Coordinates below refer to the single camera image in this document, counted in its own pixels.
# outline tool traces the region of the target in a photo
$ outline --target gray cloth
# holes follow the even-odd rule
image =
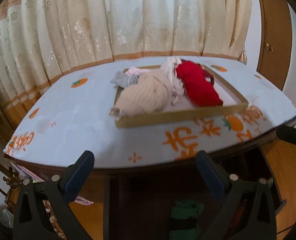
[[[128,76],[125,73],[118,71],[110,83],[120,86],[122,88],[129,87],[131,85],[136,85],[139,75]]]

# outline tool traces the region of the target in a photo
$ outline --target curtain fold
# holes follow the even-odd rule
[[[4,0],[0,137],[75,70],[146,56],[244,58],[252,0]]]

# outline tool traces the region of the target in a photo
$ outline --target red cloth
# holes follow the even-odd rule
[[[221,106],[223,101],[211,83],[206,81],[200,65],[188,60],[181,61],[182,64],[176,68],[177,76],[182,79],[190,100],[198,106]]]

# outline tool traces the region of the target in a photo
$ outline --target orange fruit print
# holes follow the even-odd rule
[[[85,84],[87,81],[88,81],[88,78],[82,78],[82,79],[80,79],[80,80],[77,80],[76,82],[74,82],[74,83],[71,85],[71,88],[77,88],[77,87],[80,87],[80,86],[82,86],[83,84]]]
[[[221,72],[227,72],[227,70],[223,67],[217,66],[217,65],[211,65],[212,68],[219,70]]]
[[[233,131],[241,132],[244,129],[243,123],[239,120],[238,117],[235,117],[233,114],[227,115],[224,119],[224,123],[225,126],[229,128],[229,131],[232,129]]]
[[[37,109],[35,109],[30,115],[29,115],[29,119],[33,119],[35,116],[36,116],[36,114],[37,114],[37,112],[39,111],[39,108],[37,108]]]

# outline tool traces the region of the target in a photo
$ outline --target pink cloth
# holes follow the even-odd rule
[[[151,71],[151,69],[131,67],[131,68],[129,68],[129,70],[125,74],[128,76],[131,76],[131,75],[139,75],[140,76],[141,74],[144,74],[144,73],[150,72],[150,71]]]

